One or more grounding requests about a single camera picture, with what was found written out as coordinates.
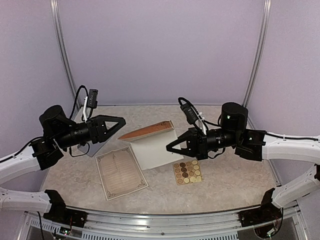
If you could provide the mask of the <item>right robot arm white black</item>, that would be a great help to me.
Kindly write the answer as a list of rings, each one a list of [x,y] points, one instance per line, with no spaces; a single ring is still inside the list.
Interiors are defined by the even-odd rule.
[[[234,149],[235,155],[249,161],[290,160],[312,163],[312,167],[301,176],[283,186],[264,194],[256,218],[266,222],[276,209],[320,188],[320,138],[318,136],[288,136],[265,130],[247,128],[248,109],[235,102],[226,102],[221,107],[219,122],[209,129],[210,122],[186,98],[179,97],[180,109],[192,126],[177,140],[169,143],[166,150],[171,153],[196,158],[210,158],[209,153],[226,148]]]

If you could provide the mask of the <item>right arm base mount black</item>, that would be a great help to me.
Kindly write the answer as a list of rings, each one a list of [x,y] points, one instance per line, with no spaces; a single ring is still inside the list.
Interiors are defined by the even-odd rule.
[[[271,188],[265,192],[259,207],[243,210],[238,213],[242,227],[267,223],[274,221],[277,218],[280,219],[283,216],[282,208],[276,207],[272,203],[272,194],[274,191],[275,188]]]

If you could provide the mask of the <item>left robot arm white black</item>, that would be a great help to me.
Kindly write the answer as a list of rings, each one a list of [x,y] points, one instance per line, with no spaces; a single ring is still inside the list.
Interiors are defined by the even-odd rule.
[[[104,143],[125,126],[123,117],[97,115],[84,122],[69,119],[60,105],[49,107],[40,117],[43,135],[30,140],[21,150],[0,160],[0,182],[46,170],[64,157],[67,148]],[[70,211],[55,190],[26,192],[0,190],[1,211],[28,211],[51,214],[63,223]]]

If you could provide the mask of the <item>beige lined letter paper top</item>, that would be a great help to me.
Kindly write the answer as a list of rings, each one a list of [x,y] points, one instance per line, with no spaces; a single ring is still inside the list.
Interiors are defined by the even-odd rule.
[[[118,138],[128,142],[141,170],[149,170],[170,164],[184,157],[167,151],[166,146],[177,139],[175,127],[170,120],[158,122],[126,133]]]

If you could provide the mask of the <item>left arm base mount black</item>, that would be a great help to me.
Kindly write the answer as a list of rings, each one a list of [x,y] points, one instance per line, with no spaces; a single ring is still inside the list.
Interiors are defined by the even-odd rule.
[[[51,204],[50,209],[43,214],[45,219],[71,227],[84,228],[88,216],[85,211],[67,208],[65,201],[56,190],[47,189],[44,192],[48,195]]]

